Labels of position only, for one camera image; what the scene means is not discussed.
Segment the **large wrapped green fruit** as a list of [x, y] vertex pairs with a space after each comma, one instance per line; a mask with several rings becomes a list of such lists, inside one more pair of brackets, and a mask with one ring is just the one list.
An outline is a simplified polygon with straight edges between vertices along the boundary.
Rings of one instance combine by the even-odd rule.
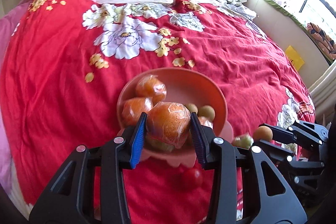
[[147, 144], [157, 151], [172, 152], [175, 147], [172, 144], [165, 143], [159, 137], [155, 135], [146, 135]]

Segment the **small brown fruit on bed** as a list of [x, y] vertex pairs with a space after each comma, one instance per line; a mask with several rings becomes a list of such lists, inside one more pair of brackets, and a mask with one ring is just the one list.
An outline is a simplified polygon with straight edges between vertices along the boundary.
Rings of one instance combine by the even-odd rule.
[[198, 107], [193, 103], [185, 104], [185, 107], [189, 110], [190, 113], [198, 113]]

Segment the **red floral bedspread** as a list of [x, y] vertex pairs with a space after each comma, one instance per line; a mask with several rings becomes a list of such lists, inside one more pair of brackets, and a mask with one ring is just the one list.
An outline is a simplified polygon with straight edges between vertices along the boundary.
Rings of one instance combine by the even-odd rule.
[[1, 72], [1, 111], [26, 204], [35, 205], [76, 146], [117, 135], [117, 98], [129, 80], [172, 67], [217, 84], [236, 135], [315, 120], [284, 51], [214, 0], [31, 0]]

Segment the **wrapped orange in bowl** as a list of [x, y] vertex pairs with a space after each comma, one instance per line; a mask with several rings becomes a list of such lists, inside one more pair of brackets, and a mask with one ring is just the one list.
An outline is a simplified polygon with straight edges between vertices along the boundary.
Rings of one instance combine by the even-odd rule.
[[207, 117], [198, 117], [201, 125], [213, 128], [213, 123]]

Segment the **red cherry tomato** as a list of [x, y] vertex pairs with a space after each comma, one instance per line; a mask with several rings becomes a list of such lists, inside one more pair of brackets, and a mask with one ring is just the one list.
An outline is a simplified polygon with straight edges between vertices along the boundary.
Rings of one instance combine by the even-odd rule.
[[191, 168], [182, 174], [183, 187], [186, 189], [196, 189], [203, 184], [203, 176], [200, 170]]

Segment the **small brown longan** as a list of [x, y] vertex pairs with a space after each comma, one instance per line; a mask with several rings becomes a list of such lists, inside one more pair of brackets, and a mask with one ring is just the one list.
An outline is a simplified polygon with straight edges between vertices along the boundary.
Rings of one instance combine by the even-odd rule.
[[215, 119], [215, 110], [210, 105], [202, 106], [198, 109], [198, 116], [205, 117], [212, 122]]

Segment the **patterned cushion on sill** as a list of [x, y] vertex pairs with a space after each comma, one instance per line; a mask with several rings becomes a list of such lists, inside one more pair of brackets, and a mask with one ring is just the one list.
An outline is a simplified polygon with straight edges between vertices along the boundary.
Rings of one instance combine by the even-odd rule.
[[323, 29], [321, 29], [318, 25], [314, 23], [308, 23], [306, 29], [313, 37], [317, 46], [322, 50], [322, 53], [324, 53], [326, 57], [331, 59], [331, 61], [334, 61], [335, 60], [334, 40], [329, 35], [327, 35]]

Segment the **small wrapped green fruit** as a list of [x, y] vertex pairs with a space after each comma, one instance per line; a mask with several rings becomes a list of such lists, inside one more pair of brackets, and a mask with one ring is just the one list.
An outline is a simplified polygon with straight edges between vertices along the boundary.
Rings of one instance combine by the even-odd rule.
[[254, 139], [250, 134], [244, 134], [234, 137], [232, 140], [232, 145], [235, 147], [240, 147], [244, 149], [249, 149], [254, 143]]

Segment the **orange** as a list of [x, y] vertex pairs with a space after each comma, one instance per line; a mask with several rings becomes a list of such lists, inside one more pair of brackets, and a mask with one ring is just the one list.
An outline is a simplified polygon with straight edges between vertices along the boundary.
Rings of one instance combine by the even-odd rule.
[[135, 93], [138, 97], [150, 97], [156, 105], [166, 98], [167, 88], [156, 75], [145, 75], [136, 84]]
[[190, 112], [181, 103], [158, 102], [147, 114], [147, 134], [153, 140], [182, 148], [189, 135]]
[[125, 127], [135, 126], [142, 113], [148, 113], [153, 108], [150, 97], [135, 97], [123, 104], [121, 112], [122, 123]]
[[207, 117], [198, 117], [201, 125], [213, 128], [213, 123]]

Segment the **pink plastic bowl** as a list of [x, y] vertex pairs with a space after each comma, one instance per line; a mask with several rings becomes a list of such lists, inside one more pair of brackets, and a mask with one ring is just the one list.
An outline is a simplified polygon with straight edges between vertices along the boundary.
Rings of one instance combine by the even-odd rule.
[[[166, 85], [167, 96], [165, 100], [167, 102], [193, 103], [197, 107], [212, 106], [215, 110], [213, 121], [215, 135], [232, 142], [234, 134], [232, 126], [227, 120], [227, 103], [222, 91], [216, 83], [205, 75], [183, 68], [152, 69], [131, 79], [123, 87], [117, 100], [117, 118], [121, 128], [124, 128], [121, 116], [124, 101], [136, 96], [135, 87], [137, 83], [147, 75], [156, 76]], [[194, 147], [187, 144], [172, 152], [156, 151], [146, 144], [141, 153], [141, 160], [145, 161], [150, 157], [167, 161], [168, 165], [173, 167], [184, 165], [188, 168], [193, 167], [197, 159]]]

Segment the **yellow paper sticker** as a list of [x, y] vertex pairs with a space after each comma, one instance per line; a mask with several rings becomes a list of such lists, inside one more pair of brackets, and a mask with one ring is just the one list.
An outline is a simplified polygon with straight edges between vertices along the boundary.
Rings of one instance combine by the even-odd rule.
[[299, 71], [301, 67], [305, 64], [305, 61], [292, 46], [288, 46], [288, 48], [285, 50], [285, 54], [290, 60], [291, 64], [296, 69], [296, 71]]

